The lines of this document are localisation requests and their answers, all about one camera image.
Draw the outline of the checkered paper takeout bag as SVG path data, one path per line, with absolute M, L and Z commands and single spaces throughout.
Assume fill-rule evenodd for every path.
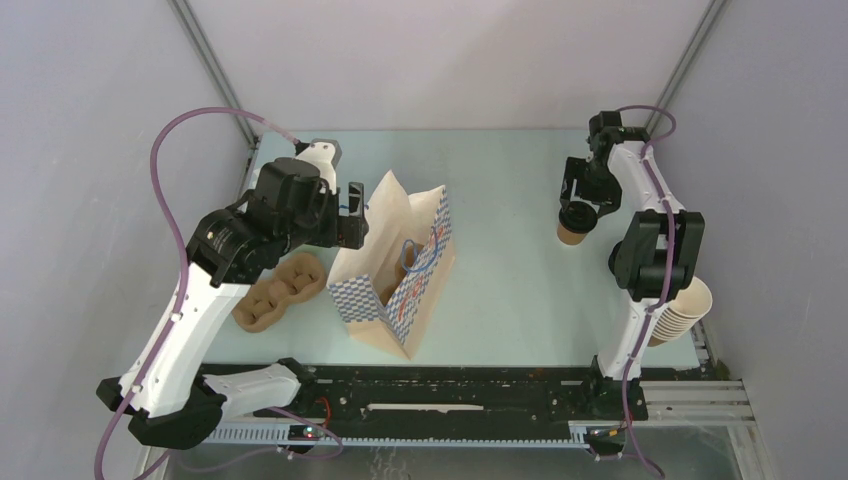
M 364 246 L 338 252 L 327 287 L 352 338 L 411 360 L 456 260 L 448 190 L 409 194 L 389 171 L 367 206 Z

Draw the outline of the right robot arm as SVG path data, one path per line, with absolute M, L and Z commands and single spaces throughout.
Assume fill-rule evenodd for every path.
M 627 206 L 633 215 L 613 246 L 608 268 L 625 310 L 611 343 L 596 356 L 594 379 L 581 392 L 585 411 L 606 418 L 635 386 L 642 357 L 658 317 L 690 286 L 705 231 L 705 219 L 674 196 L 660 172 L 656 138 L 627 126 L 621 109 L 601 111 L 588 124 L 589 154 L 567 159 L 559 194 L 557 236 L 576 246 L 600 220 Z

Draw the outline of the black cup lid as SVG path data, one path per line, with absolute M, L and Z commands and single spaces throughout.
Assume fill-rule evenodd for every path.
M 570 201 L 560 209 L 558 218 L 560 225 L 574 234 L 588 234 L 598 221 L 596 210 L 583 201 Z

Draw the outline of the single cardboard cup carrier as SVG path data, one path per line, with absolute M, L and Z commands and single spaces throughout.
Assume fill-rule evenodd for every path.
M 411 239 L 404 242 L 399 259 L 394 268 L 395 285 L 399 285 L 413 269 L 422 248 L 422 244 L 416 243 Z

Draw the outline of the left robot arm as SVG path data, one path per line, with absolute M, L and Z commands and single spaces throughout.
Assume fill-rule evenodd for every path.
M 364 186 L 350 183 L 341 202 L 332 171 L 314 161 L 276 159 L 236 202 L 201 219 L 170 310 L 138 364 L 97 388 L 105 405 L 129 416 L 129 432 L 141 444 L 187 450 L 226 419 L 273 407 L 297 417 L 312 411 L 314 378 L 294 359 L 228 375 L 206 374 L 201 364 L 237 303 L 289 252 L 302 245 L 362 247 Z

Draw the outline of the single brown paper cup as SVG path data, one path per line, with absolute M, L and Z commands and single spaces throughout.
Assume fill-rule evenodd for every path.
M 559 241 L 564 245 L 575 246 L 580 244 L 592 230 L 593 227 L 579 227 L 576 230 L 572 230 L 568 226 L 560 223 L 557 226 L 556 234 Z

